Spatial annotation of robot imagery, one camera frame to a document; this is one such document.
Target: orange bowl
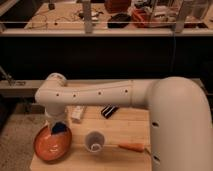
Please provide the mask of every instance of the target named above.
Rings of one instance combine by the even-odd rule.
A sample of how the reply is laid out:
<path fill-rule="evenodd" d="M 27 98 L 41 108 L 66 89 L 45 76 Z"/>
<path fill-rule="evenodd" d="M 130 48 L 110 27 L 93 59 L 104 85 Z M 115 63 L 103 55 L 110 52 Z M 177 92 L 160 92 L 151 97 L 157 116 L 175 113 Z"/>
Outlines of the orange bowl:
<path fill-rule="evenodd" d="M 69 149 L 72 142 L 72 132 L 67 127 L 65 132 L 51 134 L 48 126 L 43 127 L 34 140 L 34 151 L 44 161 L 61 158 Z"/>

